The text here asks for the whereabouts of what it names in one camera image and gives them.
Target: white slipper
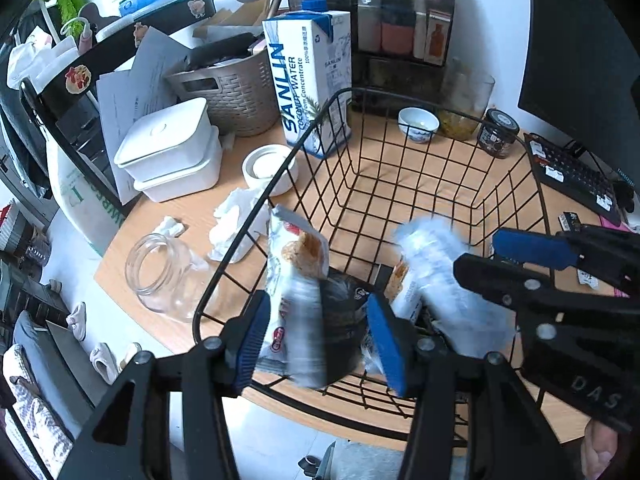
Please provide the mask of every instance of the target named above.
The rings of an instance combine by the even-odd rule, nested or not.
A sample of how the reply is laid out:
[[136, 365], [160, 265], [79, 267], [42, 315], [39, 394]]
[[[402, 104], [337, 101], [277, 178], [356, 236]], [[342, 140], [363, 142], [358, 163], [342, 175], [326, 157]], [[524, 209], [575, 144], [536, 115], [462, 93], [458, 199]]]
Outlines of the white slipper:
[[118, 367], [106, 343], [98, 343], [98, 345], [91, 350], [89, 359], [95, 371], [102, 376], [104, 381], [107, 384], [113, 384], [118, 376]]
[[129, 361], [131, 361], [132, 357], [141, 350], [142, 346], [140, 346], [140, 343], [131, 343], [127, 346], [127, 351], [125, 352], [124, 357], [118, 363], [118, 371], [123, 371], [127, 364], [129, 364]]
[[84, 341], [86, 336], [86, 305], [84, 301], [78, 303], [71, 314], [66, 316], [66, 324], [69, 325], [78, 341]]

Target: glass cup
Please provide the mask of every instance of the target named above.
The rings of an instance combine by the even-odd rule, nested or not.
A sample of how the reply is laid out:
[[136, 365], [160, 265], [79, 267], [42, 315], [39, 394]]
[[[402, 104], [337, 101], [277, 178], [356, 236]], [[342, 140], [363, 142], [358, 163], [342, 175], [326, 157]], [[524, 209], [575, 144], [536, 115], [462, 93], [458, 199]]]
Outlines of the glass cup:
[[149, 234], [129, 252], [125, 277], [149, 310], [190, 322], [212, 269], [180, 240]]
[[[481, 119], [494, 85], [495, 79], [490, 74], [470, 68], [454, 57], [447, 63], [442, 82], [442, 105]], [[445, 110], [438, 112], [438, 118], [439, 132], [456, 140], [471, 139], [478, 127], [477, 121]]]

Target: gray cushion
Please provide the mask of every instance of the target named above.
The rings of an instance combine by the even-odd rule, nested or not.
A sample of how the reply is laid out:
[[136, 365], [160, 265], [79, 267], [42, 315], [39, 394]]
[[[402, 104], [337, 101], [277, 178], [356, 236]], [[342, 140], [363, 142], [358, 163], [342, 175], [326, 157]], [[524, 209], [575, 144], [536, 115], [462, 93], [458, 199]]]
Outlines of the gray cushion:
[[49, 327], [49, 333], [53, 336], [53, 341], [56, 342], [69, 370], [71, 370], [89, 400], [94, 406], [97, 406], [102, 396], [109, 389], [109, 385], [95, 371], [91, 361], [89, 361], [89, 356], [84, 352], [82, 345], [71, 330], [49, 321], [47, 321], [47, 327]]
[[22, 345], [43, 398], [58, 420], [77, 438], [93, 407], [66, 366], [51, 334], [36, 326], [24, 311], [15, 324], [14, 344]]

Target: keyboard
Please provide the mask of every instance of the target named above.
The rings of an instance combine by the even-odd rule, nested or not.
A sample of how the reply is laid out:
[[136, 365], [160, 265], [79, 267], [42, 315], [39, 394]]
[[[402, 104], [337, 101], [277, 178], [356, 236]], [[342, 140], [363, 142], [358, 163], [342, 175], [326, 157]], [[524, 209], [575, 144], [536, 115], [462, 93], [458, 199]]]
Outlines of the keyboard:
[[603, 174], [543, 137], [525, 134], [525, 140], [533, 156], [533, 171], [542, 184], [579, 202], [616, 227], [620, 225], [613, 186]]

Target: wire grid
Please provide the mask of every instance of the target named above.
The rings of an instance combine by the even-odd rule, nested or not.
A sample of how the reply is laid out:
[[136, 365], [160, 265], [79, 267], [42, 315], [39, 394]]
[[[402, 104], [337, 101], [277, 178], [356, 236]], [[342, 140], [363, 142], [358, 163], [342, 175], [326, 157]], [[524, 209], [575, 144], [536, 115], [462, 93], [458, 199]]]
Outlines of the wire grid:
[[[485, 153], [475, 139], [462, 141], [435, 135], [425, 144], [416, 144], [402, 134], [389, 110], [385, 117], [367, 114], [367, 102], [379, 94], [391, 95], [370, 89], [338, 92], [294, 147], [301, 173], [292, 192], [273, 201], [265, 199], [271, 206], [282, 203], [304, 216], [328, 239], [332, 267], [372, 283], [381, 264], [393, 267], [399, 262], [393, 230], [418, 216], [447, 221], [471, 252], [484, 256], [492, 252], [490, 239], [498, 227], [548, 233], [540, 185], [521, 139], [516, 139], [511, 155], [504, 160]], [[404, 99], [406, 106], [438, 111], [433, 104], [393, 97]], [[349, 108], [345, 118], [340, 111], [340, 123], [334, 124], [329, 107], [349, 98], [359, 103], [360, 112]], [[335, 151], [325, 160], [317, 160], [301, 146], [311, 131], [320, 133], [319, 125], [325, 117], [332, 132], [329, 149]], [[346, 124], [351, 129], [350, 140], [336, 147]], [[280, 175], [293, 180], [287, 168], [281, 168], [274, 180]], [[261, 205], [258, 202], [254, 211]], [[257, 248], [246, 257], [249, 261], [241, 267], [222, 261], [209, 286], [213, 290], [225, 282], [227, 290], [239, 289], [242, 294], [233, 301], [229, 294], [222, 294], [226, 298], [222, 307], [218, 297], [218, 307], [213, 311], [209, 307], [204, 312], [196, 311], [196, 342], [206, 332], [203, 321], [224, 324], [238, 314], [239, 304], [246, 306], [252, 293], [264, 287], [267, 241], [265, 237], [255, 240], [246, 229], [238, 237], [244, 234]], [[504, 353], [518, 370], [522, 360], [518, 334]], [[294, 387], [286, 376], [264, 373], [254, 374], [252, 387], [309, 415], [396, 440], [407, 439], [415, 409], [414, 400], [396, 396], [384, 377], [372, 376], [363, 369], [316, 392]], [[466, 446], [467, 409], [466, 397], [460, 393], [456, 399], [455, 447]]]

